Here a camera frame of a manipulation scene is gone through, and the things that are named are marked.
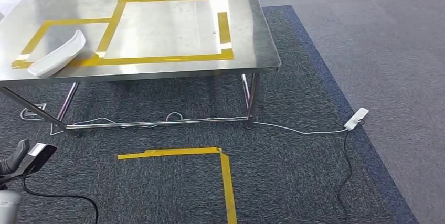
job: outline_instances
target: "white cable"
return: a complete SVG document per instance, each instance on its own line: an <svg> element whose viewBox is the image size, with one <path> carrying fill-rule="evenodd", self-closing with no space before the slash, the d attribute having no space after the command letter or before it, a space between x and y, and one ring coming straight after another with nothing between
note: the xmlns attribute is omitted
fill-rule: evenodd
<svg viewBox="0 0 445 224"><path fill-rule="evenodd" d="M23 116L23 113L25 113L25 111L26 111L26 109L22 110L22 112L20 113L20 118L22 118L23 120L43 120L43 118L25 118L25 117ZM184 117L182 116L181 113L178 113L178 112L172 112L172 113L168 114L168 116L165 118L165 121L168 122L168 120L170 119L170 116L172 116L172 115L179 115L179 117L181 118L181 120L184 119ZM74 123L73 125L79 125L79 124L84 124L84 123L91 123L91 122L95 122L95 121L98 121L98 120L106 120L106 121L108 121L108 122L110 122L110 123L117 123L117 122L115 122L115 121L113 121L113 120L110 120L110 119L108 119L108 118L96 118L96 119L92 119L92 120L87 120L87 121L77 122L77 123ZM282 128L282 129L285 129L285 130L294 131L294 132L297 132L297 133L300 133L300 134L303 134L303 135L310 135L310 134L329 134L329 133L338 133L338 132L344 132L344 131L347 131L347 129L343 129L343 130L340 130L340 131L301 132L301 131L297 131L297 130L294 130L294 129L291 129L291 128L288 128L288 127L279 126L279 125L271 124L271 123L261 123L261 122L253 122L253 123L255 123L255 124L262 124L262 125L268 125L268 126L273 126L273 127L278 127L278 128ZM156 126L158 126L158 125L153 125L153 126L138 126L138 127L151 129L151 128L154 128L154 127L156 127ZM122 129L126 129L126 128L128 128L128 127L129 127L129 126L123 126L123 127L120 127L120 128L122 128ZM50 125L50 132L49 132L49 135L50 135L50 136L55 136L55 135L60 134L60 133L63 132L63 131L53 132L53 130L54 130L54 125L51 124L51 125Z"/></svg>
<svg viewBox="0 0 445 224"><path fill-rule="evenodd" d="M253 122L253 123L262 124L262 125L268 125L268 126L274 126L274 127L282 128L282 129L285 129L285 130L294 131L294 132L297 132L297 133L300 133L300 134L304 134L304 135L309 135L309 134L327 134L327 133L337 133L337 132L347 131L347 129L342 129L340 131L301 132L301 131L297 131L297 130L294 130L294 129L291 129L291 128L288 128L288 127L279 126L279 125L271 124L271 123L260 123L260 122Z"/></svg>

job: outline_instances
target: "power strip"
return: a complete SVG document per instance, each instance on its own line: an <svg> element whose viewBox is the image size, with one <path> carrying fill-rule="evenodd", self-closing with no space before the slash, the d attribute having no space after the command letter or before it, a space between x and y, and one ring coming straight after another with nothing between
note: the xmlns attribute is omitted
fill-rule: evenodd
<svg viewBox="0 0 445 224"><path fill-rule="evenodd" d="M349 119L349 121L345 123L345 128L347 128L349 131L353 130L368 112L369 110L365 108L358 109L357 112L355 112L355 114Z"/></svg>

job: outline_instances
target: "table top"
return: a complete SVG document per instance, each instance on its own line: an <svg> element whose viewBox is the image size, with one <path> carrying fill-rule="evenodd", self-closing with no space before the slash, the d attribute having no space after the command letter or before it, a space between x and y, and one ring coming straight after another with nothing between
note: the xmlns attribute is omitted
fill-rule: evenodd
<svg viewBox="0 0 445 224"><path fill-rule="evenodd" d="M85 49L50 78L27 68L68 41ZM0 84L277 71L258 0L23 0L0 22Z"/></svg>

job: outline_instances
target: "carpet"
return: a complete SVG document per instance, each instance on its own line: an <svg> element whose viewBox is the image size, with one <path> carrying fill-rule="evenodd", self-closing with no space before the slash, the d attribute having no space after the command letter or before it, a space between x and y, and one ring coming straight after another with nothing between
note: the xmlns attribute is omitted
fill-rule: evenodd
<svg viewBox="0 0 445 224"><path fill-rule="evenodd" d="M298 17L289 6L263 9L280 54L280 72L264 74L257 121L301 131L340 130L353 114ZM57 113L70 84L12 87ZM218 154L119 161L116 155L161 148L220 147L230 160L238 223L344 223L336 190L347 174L345 133L300 135L242 123L87 130L82 138L48 136L49 125L24 122L1 96L2 155L28 138L58 147L31 190L77 194L99 205L99 223L227 223ZM66 116L118 122L245 113L238 76L81 84ZM381 160L359 129L347 144L353 176L341 198L348 223L417 223ZM10 185L19 189L18 183ZM82 200L27 194L20 223L92 223Z"/></svg>

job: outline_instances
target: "table leg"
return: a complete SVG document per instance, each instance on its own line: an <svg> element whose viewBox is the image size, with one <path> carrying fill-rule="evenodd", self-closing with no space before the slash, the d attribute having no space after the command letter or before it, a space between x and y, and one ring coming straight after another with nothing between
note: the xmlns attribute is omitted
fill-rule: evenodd
<svg viewBox="0 0 445 224"><path fill-rule="evenodd" d="M244 100L246 102L246 107L249 109L250 91L249 85L247 84L247 78L245 74L241 75L242 89L244 89Z"/></svg>
<svg viewBox="0 0 445 224"><path fill-rule="evenodd" d="M11 89L7 87L0 87L0 92L4 93L7 97L11 98L18 104L22 105L23 107L31 110L32 112L36 113L37 115L41 116L45 121L50 122L52 124L58 125L63 128L63 130L72 135L72 136L79 136L79 133L74 130L67 130L67 125L62 123L57 118L53 117L52 115L48 114L46 111L41 110L39 107L35 106L33 103L27 101L25 98L19 96L17 93L12 91Z"/></svg>
<svg viewBox="0 0 445 224"><path fill-rule="evenodd" d="M67 110L71 104L72 98L74 97L74 94L76 93L77 87L79 86L78 82L75 82L72 84L71 89L68 93L67 98L65 99L65 102L63 102L62 108L60 108L60 112L57 115L57 119L63 121L65 114L67 113Z"/></svg>
<svg viewBox="0 0 445 224"><path fill-rule="evenodd" d="M250 84L249 109L247 110L246 128L253 127L253 118L257 114L257 96L260 87L260 74L252 74L252 83Z"/></svg>

